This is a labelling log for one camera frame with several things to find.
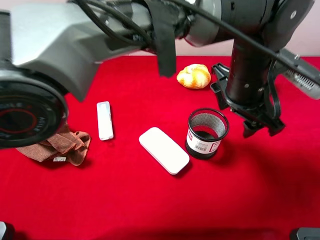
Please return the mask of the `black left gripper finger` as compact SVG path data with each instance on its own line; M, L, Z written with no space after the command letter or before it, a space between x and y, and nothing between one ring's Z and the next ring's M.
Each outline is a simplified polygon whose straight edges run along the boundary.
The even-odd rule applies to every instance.
M247 120L243 122L243 127L244 127L244 131L243 131L244 138L249 138L253 136L257 131L260 130L260 126L257 123L253 124L252 122L249 122Z

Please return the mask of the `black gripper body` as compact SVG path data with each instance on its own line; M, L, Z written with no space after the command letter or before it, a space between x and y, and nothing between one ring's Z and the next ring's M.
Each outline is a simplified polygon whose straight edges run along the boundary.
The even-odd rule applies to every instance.
M274 85L275 62L257 48L236 39L231 63L212 66L217 80L211 84L221 110L230 108L249 122L273 123L281 107Z

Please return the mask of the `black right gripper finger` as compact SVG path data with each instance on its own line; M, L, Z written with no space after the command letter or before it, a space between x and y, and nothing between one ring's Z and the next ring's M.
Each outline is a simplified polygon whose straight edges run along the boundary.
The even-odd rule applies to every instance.
M273 119L271 124L267 126L268 133L271 137L279 134L284 128L285 124L280 119Z

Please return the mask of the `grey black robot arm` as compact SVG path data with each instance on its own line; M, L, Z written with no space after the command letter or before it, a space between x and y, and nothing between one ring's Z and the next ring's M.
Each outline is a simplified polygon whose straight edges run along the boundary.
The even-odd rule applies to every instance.
M97 63L144 50L161 76L176 72L176 39L195 47L233 40L231 65L213 66L220 109L244 119L244 137L283 130L274 81L284 75L313 99L320 72L286 49L312 0L69 0L0 13L0 146L30 146L54 135L82 101Z

